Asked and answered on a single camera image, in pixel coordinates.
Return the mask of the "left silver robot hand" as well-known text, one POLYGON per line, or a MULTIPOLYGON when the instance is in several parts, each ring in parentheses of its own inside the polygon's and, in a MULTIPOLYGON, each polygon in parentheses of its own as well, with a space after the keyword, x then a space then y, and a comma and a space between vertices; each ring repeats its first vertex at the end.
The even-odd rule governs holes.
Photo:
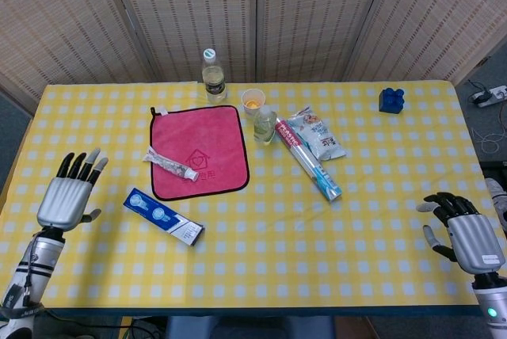
POLYGON ((100 153, 101 149, 95 148, 88 154, 69 153, 64 157, 36 214, 40 226, 65 232, 91 223, 101 214, 99 208, 85 212, 93 187, 109 160, 100 158, 100 153))

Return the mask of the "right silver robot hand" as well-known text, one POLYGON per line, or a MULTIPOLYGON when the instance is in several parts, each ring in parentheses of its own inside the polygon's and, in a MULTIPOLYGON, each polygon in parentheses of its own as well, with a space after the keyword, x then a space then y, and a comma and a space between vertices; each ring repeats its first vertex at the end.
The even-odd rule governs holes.
POLYGON ((505 264, 497 236, 487 217, 480 214, 468 199, 450 192, 437 192, 424 198, 416 207, 431 212, 444 225, 450 246, 437 240, 429 225, 423 234, 429 247, 471 275, 497 272, 505 264))

